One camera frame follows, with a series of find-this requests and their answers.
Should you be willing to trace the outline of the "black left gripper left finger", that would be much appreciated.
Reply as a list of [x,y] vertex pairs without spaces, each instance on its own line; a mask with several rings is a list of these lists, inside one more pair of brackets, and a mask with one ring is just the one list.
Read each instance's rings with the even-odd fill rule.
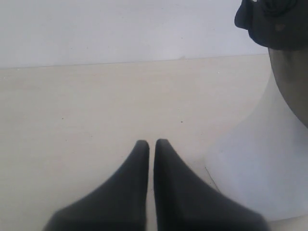
[[100,187],[55,212],[45,231],[144,231],[149,144],[139,140],[121,167]]

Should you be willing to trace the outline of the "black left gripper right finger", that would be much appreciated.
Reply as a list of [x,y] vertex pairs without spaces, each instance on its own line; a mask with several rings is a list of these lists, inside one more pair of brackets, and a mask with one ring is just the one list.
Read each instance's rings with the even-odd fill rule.
[[168,140],[155,145],[154,197],[159,231],[267,231],[264,218],[203,182]]

